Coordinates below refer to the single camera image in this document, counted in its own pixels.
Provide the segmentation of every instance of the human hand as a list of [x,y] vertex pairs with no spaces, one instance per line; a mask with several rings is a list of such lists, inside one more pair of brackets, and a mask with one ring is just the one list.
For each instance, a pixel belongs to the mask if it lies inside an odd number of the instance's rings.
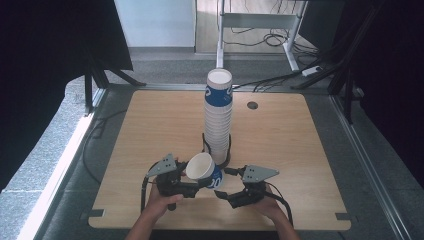
[[[269,187],[269,184],[266,184],[266,191],[272,193],[272,190]],[[281,210],[277,201],[267,196],[265,196],[262,200],[260,200],[257,203],[250,204],[249,207],[255,209],[260,214],[270,218],[271,220],[276,219],[278,215],[281,215],[281,214],[284,215],[284,212]]]
[[168,204],[177,203],[183,198],[184,196],[182,194],[177,194],[170,197],[164,197],[160,195],[158,187],[156,186],[156,180],[153,180],[149,201],[147,202],[146,208],[143,210],[142,214],[148,215],[156,222],[165,214],[168,208]]

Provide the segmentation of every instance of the hand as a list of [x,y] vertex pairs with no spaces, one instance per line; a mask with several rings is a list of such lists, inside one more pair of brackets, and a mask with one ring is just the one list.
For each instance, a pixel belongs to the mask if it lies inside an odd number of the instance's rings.
[[156,186],[156,180],[153,180],[149,201],[147,202],[146,208],[143,210],[142,214],[148,215],[156,222],[165,214],[168,208],[168,204],[177,203],[183,198],[184,196],[182,194],[177,194],[170,197],[164,197],[160,195],[158,187]]
[[[266,184],[266,191],[272,193],[269,184]],[[284,214],[277,201],[267,196],[265,196],[259,202],[251,204],[249,206],[258,211],[260,214],[270,218],[271,220],[276,219],[277,215]]]
[[[272,193],[268,184],[266,185],[266,191]],[[265,196],[259,202],[249,206],[274,222],[280,240],[300,240],[299,235],[275,199]]]

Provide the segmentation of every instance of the wooden tabletop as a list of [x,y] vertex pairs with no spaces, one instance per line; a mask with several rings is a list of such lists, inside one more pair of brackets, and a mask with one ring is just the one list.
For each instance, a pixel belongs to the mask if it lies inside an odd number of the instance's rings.
[[[249,109],[248,102],[258,108]],[[140,214],[140,189],[148,169],[168,153],[190,160],[202,150],[203,128],[204,92],[135,92],[93,206],[103,215],[90,217],[89,224],[131,228]],[[279,170],[268,182],[290,204],[296,229],[350,228],[349,220],[336,218],[346,208],[302,95],[235,92],[231,136],[228,167],[252,164]],[[242,189],[240,177],[225,175],[219,190]],[[274,230],[274,225],[248,207],[232,209],[204,188],[168,211],[156,228],[253,231]]]

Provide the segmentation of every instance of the blue cup label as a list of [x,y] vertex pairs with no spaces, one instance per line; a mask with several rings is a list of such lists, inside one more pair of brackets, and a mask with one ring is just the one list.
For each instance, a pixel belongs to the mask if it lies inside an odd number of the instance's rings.
[[223,180],[221,169],[215,164],[215,168],[213,169],[212,173],[212,183],[211,185],[207,186],[209,189],[215,189],[221,186]]
[[206,86],[205,99],[211,106],[225,107],[233,101],[233,89],[230,87],[217,90],[208,85]]

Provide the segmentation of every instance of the metal frame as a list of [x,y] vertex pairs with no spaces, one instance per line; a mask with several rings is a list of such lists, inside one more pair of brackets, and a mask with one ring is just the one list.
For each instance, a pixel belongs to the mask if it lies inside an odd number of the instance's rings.
[[19,236],[17,237],[18,240],[35,238],[38,230],[43,224],[45,217],[48,214],[49,208],[55,196],[57,195],[57,192],[59,191],[59,187],[62,184],[65,175],[68,173],[74,157],[76,156],[78,149],[84,140],[87,130],[97,115],[96,109],[100,105],[102,99],[105,97],[106,91],[107,89],[101,88],[96,90],[92,98],[92,111],[88,115],[81,117],[79,120],[71,139],[66,145],[66,148],[56,165],[56,168],[54,169],[40,197],[32,208],[31,213],[25,221],[25,224],[21,228]]
[[362,145],[362,141],[357,135],[354,126],[350,124],[349,121],[345,118],[343,114],[342,103],[340,103],[340,100],[337,96],[333,95],[330,95],[330,101],[337,112],[340,123],[342,124],[353,149],[355,150],[358,160],[362,165],[362,169],[364,170],[364,173],[367,176],[372,189],[374,190],[377,200],[380,203],[381,208],[383,209],[383,212],[386,215],[394,234],[396,235],[396,238],[402,240],[411,239],[411,236],[405,226],[404,220],[400,215],[399,210],[397,209],[389,192],[387,191],[386,186],[375,170],[374,165],[372,164],[367,151]]
[[289,39],[283,44],[283,48],[292,71],[299,71],[299,66],[291,50],[300,27],[300,21],[303,17],[306,3],[307,1],[301,1],[300,8],[296,15],[245,14],[225,13],[225,0],[221,0],[221,8],[218,14],[219,35],[216,49],[216,68],[224,68],[224,28],[278,28],[291,29]]

